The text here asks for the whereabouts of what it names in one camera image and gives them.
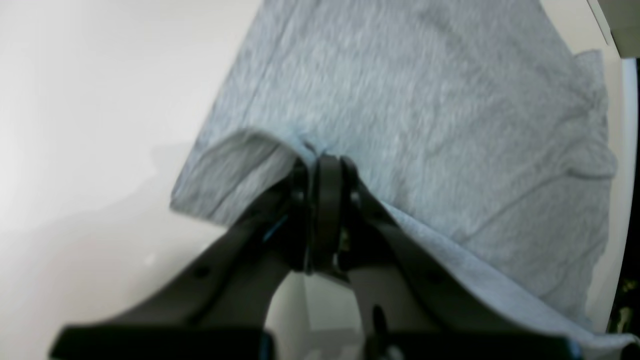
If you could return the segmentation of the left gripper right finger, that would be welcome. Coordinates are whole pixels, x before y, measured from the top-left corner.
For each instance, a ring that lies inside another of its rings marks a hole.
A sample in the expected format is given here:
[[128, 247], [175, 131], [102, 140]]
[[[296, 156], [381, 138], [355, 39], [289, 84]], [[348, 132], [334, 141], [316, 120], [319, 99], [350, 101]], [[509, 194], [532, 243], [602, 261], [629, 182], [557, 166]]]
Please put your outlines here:
[[569, 338], [507, 319], [400, 228], [354, 162], [323, 155], [312, 182], [312, 270], [347, 282], [366, 360], [581, 360]]

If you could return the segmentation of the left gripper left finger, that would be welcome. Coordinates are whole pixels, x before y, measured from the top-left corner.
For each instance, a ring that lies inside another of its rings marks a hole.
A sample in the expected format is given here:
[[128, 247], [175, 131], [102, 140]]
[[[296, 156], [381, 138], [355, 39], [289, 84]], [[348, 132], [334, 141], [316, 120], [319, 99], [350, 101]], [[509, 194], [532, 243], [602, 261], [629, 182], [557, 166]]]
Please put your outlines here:
[[274, 360], [265, 329], [275, 292], [307, 268], [307, 167], [258, 196], [160, 290], [109, 319], [68, 325], [52, 360]]

